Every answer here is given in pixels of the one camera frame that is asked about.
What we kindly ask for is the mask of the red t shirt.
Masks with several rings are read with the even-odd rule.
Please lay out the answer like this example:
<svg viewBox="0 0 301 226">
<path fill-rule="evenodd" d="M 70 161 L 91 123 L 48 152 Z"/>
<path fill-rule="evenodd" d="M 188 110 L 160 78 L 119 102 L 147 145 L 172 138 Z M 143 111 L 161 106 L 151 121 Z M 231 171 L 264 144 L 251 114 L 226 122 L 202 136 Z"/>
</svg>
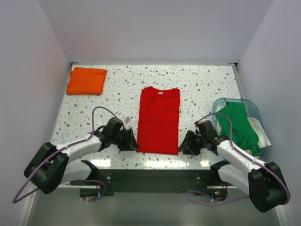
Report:
<svg viewBox="0 0 301 226">
<path fill-rule="evenodd" d="M 178 154 L 180 90 L 142 89 L 138 119 L 138 152 Z"/>
</svg>

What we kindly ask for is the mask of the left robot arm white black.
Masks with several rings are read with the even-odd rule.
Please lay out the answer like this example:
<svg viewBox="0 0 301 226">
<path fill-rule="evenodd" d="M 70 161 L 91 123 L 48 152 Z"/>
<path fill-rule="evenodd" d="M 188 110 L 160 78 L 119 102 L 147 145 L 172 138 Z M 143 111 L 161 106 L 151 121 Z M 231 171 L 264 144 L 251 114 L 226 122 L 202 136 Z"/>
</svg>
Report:
<svg viewBox="0 0 301 226">
<path fill-rule="evenodd" d="M 112 117 L 106 125 L 72 143 L 44 143 L 25 168 L 24 176 L 44 194 L 53 192 L 61 183 L 74 180 L 82 180 L 87 185 L 92 185 L 97 181 L 96 166 L 86 160 L 82 160 L 86 169 L 79 172 L 68 169 L 67 166 L 85 155 L 100 152 L 111 145 L 116 145 L 120 151 L 140 148 L 133 130 L 125 128 L 122 120 Z"/>
</svg>

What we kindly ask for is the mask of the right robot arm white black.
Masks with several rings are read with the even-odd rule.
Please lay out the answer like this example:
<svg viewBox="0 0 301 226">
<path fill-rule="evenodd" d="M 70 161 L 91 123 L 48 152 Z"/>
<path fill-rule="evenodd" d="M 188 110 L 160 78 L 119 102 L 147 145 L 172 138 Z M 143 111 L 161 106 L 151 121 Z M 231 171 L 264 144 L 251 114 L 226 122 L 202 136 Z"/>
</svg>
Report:
<svg viewBox="0 0 301 226">
<path fill-rule="evenodd" d="M 243 191 L 257 210 L 264 213 L 290 200 L 280 167 L 261 161 L 239 148 L 227 135 L 218 135 L 209 120 L 195 123 L 178 150 L 183 154 L 199 155 L 207 149 L 222 158 L 211 165 L 207 182 L 220 185 L 227 182 Z"/>
</svg>

